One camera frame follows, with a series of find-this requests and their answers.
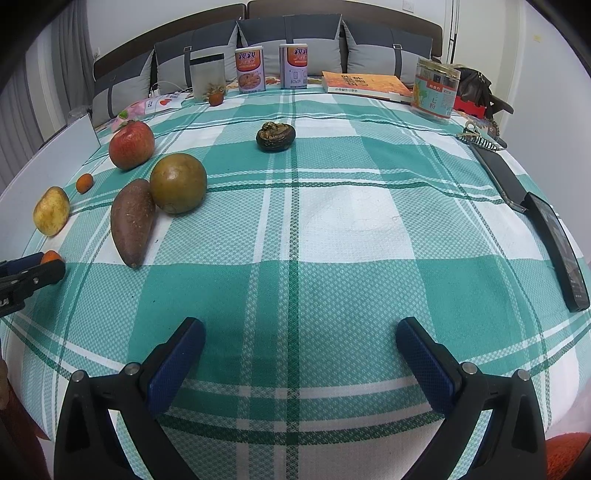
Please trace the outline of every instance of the round green fruit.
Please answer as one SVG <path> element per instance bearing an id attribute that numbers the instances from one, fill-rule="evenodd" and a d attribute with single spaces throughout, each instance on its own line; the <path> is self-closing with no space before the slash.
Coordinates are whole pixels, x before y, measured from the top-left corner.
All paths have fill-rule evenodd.
<path id="1" fill-rule="evenodd" d="M 152 170 L 150 190 L 156 205 L 165 212 L 188 212 L 205 197 L 207 173 L 195 157 L 172 153 L 162 158 Z"/>

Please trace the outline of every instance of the can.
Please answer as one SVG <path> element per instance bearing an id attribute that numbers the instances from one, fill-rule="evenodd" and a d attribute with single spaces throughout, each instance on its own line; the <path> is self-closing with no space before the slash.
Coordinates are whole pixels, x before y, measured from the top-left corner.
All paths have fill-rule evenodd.
<path id="1" fill-rule="evenodd" d="M 281 88 L 308 88 L 308 44 L 279 45 Z"/>
<path id="2" fill-rule="evenodd" d="M 418 59 L 411 110 L 438 123 L 447 123 L 456 101 L 460 72 L 450 66 Z"/>
<path id="3" fill-rule="evenodd" d="M 237 48 L 235 56 L 240 93 L 264 92 L 265 64 L 262 47 Z"/>

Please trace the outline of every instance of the black bag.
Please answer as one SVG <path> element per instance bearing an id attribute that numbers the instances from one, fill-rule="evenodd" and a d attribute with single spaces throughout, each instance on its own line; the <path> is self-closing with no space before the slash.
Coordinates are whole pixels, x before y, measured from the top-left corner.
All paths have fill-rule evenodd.
<path id="1" fill-rule="evenodd" d="M 473 102 L 476 106 L 486 107 L 484 116 L 492 120 L 492 116 L 505 110 L 513 113 L 513 107 L 491 93 L 491 81 L 482 72 L 467 67 L 455 67 L 460 71 L 460 84 L 457 94 L 464 102 Z"/>

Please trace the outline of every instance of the white board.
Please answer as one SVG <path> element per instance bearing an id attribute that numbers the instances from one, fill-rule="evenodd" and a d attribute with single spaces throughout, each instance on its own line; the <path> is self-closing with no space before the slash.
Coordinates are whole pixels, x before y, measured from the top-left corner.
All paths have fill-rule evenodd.
<path id="1" fill-rule="evenodd" d="M 100 147 L 88 115 L 44 145 L 0 196 L 0 261 L 21 258 L 35 232 L 33 209 L 49 187 L 63 187 Z"/>

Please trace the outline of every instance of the green and white checkered sheet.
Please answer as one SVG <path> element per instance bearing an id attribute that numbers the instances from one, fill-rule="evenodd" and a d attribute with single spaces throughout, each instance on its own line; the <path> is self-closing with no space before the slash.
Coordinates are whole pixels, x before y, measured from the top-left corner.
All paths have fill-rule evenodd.
<path id="1" fill-rule="evenodd" d="M 295 127 L 289 150 L 257 148 L 266 121 Z M 318 87 L 188 102 L 148 123 L 155 154 L 129 172 L 101 135 L 79 172 L 95 186 L 78 194 L 77 174 L 64 230 L 37 232 L 27 248 L 58 250 L 66 277 L 0 322 L 15 389 L 51 438 L 74 370 L 143 361 L 187 316 L 206 325 L 205 349 L 158 421 L 202 480 L 402 477 L 441 422 L 395 348 L 407 316 L 460 362 L 531 370 L 546 428 L 591 376 L 589 312 L 566 309 L 532 224 L 455 139 L 457 123 Z M 205 201 L 159 211 L 145 265 L 132 270 L 111 237 L 113 199 L 180 151 L 203 162 Z M 470 464 L 481 420 L 452 478 Z"/>

